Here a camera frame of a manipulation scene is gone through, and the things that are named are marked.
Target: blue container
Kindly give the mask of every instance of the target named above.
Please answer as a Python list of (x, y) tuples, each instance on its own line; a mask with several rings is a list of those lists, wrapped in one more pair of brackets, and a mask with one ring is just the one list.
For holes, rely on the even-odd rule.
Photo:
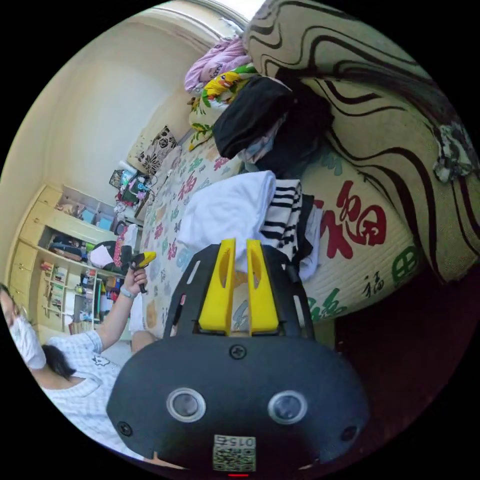
[(84, 210), (84, 211), (81, 213), (81, 219), (82, 219), (84, 222), (87, 222), (88, 224), (93, 223), (94, 217), (95, 217), (95, 213), (91, 212), (90, 210)]
[(99, 229), (110, 230), (110, 228), (112, 227), (112, 223), (113, 221), (109, 218), (101, 218), (97, 226)]

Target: qr code sticker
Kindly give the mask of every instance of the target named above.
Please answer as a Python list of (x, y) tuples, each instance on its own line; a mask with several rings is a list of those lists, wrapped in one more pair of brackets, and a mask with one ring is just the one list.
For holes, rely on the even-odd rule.
[(254, 472), (256, 469), (255, 437), (215, 435), (213, 469), (220, 472)]

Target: woman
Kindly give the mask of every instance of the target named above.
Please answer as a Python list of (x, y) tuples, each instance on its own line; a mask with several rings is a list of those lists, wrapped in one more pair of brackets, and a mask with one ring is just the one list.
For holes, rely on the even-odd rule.
[[(13, 341), (23, 361), (47, 397), (84, 434), (112, 450), (134, 459), (167, 467), (128, 449), (107, 416), (107, 402), (120, 367), (101, 353), (120, 340), (140, 285), (147, 284), (145, 270), (128, 270), (117, 301), (96, 329), (68, 337), (53, 337), (41, 345), (7, 287), (0, 283), (0, 303)], [(132, 351), (156, 338), (146, 331), (135, 333)]]

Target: shoulder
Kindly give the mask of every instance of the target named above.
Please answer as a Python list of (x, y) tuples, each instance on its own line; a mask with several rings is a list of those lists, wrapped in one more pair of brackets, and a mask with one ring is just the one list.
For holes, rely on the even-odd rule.
[(66, 337), (54, 336), (46, 344), (57, 347), (64, 353), (88, 350), (89, 352), (101, 354), (103, 351), (102, 340), (94, 330)]

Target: pink blanket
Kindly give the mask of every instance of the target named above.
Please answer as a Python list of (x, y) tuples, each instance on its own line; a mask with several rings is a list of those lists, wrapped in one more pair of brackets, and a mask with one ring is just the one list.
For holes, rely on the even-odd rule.
[(250, 61), (240, 37), (223, 38), (191, 66), (185, 75), (185, 90), (191, 94), (196, 88), (203, 89), (207, 82), (217, 75), (246, 65)]

